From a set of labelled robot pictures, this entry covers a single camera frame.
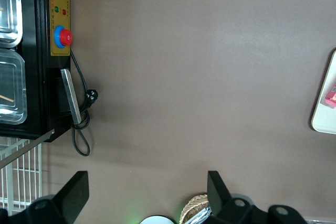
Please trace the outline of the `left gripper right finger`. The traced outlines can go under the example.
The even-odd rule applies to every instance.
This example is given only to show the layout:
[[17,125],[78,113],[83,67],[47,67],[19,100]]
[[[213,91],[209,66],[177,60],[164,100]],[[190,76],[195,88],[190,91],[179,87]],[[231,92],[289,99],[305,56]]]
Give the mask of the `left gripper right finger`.
[[272,205],[262,211],[243,197],[233,197],[219,172],[207,174],[207,198],[212,214],[207,223],[306,223],[294,208]]

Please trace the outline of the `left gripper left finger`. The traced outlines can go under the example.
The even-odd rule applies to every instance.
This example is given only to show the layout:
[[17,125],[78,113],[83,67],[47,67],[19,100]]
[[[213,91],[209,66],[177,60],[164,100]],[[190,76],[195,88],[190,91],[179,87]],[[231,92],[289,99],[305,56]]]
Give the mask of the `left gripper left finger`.
[[88,199],[88,172],[78,171],[58,193],[38,198],[22,212],[9,216],[2,208],[1,223],[74,223]]

